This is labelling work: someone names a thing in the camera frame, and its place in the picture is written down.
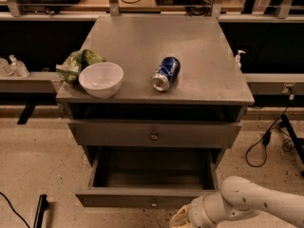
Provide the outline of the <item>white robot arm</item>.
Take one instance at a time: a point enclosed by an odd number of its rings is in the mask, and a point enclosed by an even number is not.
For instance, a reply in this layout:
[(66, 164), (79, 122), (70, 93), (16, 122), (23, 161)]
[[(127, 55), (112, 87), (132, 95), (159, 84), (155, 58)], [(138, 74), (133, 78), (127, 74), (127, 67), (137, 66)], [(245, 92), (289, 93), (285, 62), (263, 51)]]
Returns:
[(224, 221), (254, 218), (261, 211), (304, 228), (303, 196), (264, 188), (238, 176), (226, 178), (219, 191), (183, 205), (169, 227), (216, 228)]

